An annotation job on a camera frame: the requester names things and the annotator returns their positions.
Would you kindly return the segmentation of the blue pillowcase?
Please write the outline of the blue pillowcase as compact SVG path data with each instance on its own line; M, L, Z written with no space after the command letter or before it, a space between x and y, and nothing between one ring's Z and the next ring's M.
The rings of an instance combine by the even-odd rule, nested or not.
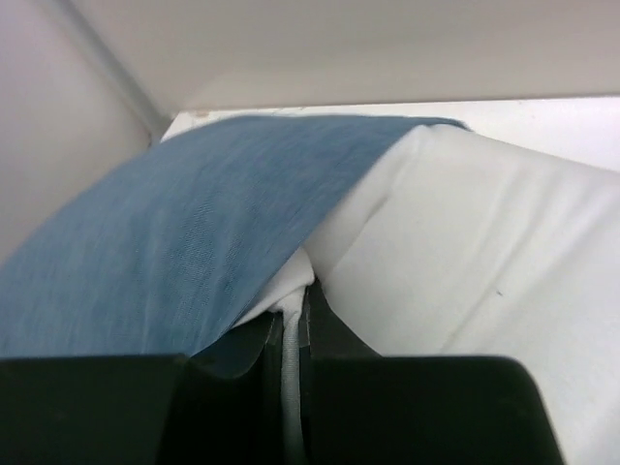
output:
M48 218L1 268L1 355L195 355L372 167L440 117L243 115L168 139Z

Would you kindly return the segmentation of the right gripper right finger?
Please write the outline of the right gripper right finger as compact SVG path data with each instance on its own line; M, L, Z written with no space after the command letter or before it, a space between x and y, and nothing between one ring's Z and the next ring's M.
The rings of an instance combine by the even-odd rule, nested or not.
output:
M381 356L305 295L300 399L313 464L560 464L528 371L503 356Z

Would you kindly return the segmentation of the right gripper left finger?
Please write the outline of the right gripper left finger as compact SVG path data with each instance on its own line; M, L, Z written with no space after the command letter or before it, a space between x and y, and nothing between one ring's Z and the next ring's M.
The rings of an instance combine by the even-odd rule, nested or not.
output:
M283 322L264 314L195 356L1 364L5 464L279 464Z

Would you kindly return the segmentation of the white pillow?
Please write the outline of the white pillow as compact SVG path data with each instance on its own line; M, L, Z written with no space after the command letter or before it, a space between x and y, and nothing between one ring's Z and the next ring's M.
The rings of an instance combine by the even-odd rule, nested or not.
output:
M542 390L565 458L619 460L619 175L419 125L386 142L313 120L261 136L249 164L287 247L255 312L285 312L298 339L303 288L384 356L502 355Z

